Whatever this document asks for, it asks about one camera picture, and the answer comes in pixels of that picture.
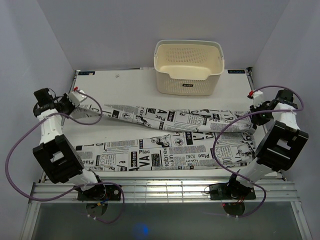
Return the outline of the newspaper print trousers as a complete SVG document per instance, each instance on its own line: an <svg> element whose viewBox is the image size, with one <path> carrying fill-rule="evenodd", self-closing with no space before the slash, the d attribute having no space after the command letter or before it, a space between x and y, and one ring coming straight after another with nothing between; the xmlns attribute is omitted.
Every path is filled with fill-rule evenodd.
<svg viewBox="0 0 320 240"><path fill-rule="evenodd" d="M78 145L87 170L104 172L218 169L253 161L256 127L244 111L81 105L75 119L103 115L165 135Z"/></svg>

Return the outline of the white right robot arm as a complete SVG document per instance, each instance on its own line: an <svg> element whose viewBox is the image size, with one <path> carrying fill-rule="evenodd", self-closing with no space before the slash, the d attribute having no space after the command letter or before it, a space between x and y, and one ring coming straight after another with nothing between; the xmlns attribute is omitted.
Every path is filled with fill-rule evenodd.
<svg viewBox="0 0 320 240"><path fill-rule="evenodd" d="M298 127L298 105L294 103L291 90L279 90L271 101L265 101L260 90L250 92L248 98L253 100L251 122L256 126L270 121L273 124L259 143L254 160L231 175L225 189L231 199L246 197L253 192L254 183L265 175L289 170L309 139L309 135Z"/></svg>

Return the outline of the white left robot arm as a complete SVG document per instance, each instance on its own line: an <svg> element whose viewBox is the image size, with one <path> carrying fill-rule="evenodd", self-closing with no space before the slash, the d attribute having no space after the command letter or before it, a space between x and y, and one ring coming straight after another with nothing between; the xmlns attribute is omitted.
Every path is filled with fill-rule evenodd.
<svg viewBox="0 0 320 240"><path fill-rule="evenodd" d="M69 118L89 95L78 88L61 98L52 96L49 88L33 94L37 100L33 114L39 120L41 138L32 152L43 171L54 184L71 183L85 197L103 199L106 187L101 184L100 177L85 169L79 153L62 131L62 117Z"/></svg>

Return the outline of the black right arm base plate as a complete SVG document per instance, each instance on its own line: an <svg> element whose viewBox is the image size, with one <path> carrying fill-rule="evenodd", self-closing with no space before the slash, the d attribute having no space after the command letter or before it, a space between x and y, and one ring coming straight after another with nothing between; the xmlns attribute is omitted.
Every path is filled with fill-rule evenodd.
<svg viewBox="0 0 320 240"><path fill-rule="evenodd" d="M227 183L215 183L209 185L211 200L255 200L256 194L253 188L248 192L232 189Z"/></svg>

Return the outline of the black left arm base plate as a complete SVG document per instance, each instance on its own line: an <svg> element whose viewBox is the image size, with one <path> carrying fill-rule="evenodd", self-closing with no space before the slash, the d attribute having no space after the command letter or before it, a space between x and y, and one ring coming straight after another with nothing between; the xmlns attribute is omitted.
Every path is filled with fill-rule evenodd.
<svg viewBox="0 0 320 240"><path fill-rule="evenodd" d="M105 192L102 197L94 198L84 195L82 192L77 193L76 199L78 201L119 201L121 199L121 191L120 189L112 184L105 184L104 185Z"/></svg>

